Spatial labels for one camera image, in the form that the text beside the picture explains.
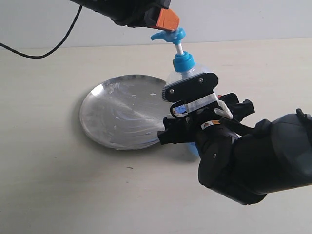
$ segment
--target silver plate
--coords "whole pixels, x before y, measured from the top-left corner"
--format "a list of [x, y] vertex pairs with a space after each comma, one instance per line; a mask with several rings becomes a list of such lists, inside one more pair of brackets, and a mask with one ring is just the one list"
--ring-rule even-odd
[[165, 82], [127, 75], [94, 88], [82, 103], [80, 122], [95, 142], [117, 150], [137, 150], [159, 142], [170, 104], [162, 100]]

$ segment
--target white table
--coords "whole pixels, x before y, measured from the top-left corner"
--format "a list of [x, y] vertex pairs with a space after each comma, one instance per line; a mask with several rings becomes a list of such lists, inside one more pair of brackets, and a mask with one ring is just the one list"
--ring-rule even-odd
[[[312, 39], [184, 49], [218, 74], [219, 94], [253, 101], [256, 114], [244, 123], [298, 107], [312, 113]], [[85, 137], [78, 110], [91, 88], [124, 74], [165, 79], [174, 52], [172, 45], [67, 48], [29, 60], [0, 51], [1, 234], [312, 233], [312, 187], [242, 206], [198, 183], [198, 159], [185, 147], [118, 152]]]

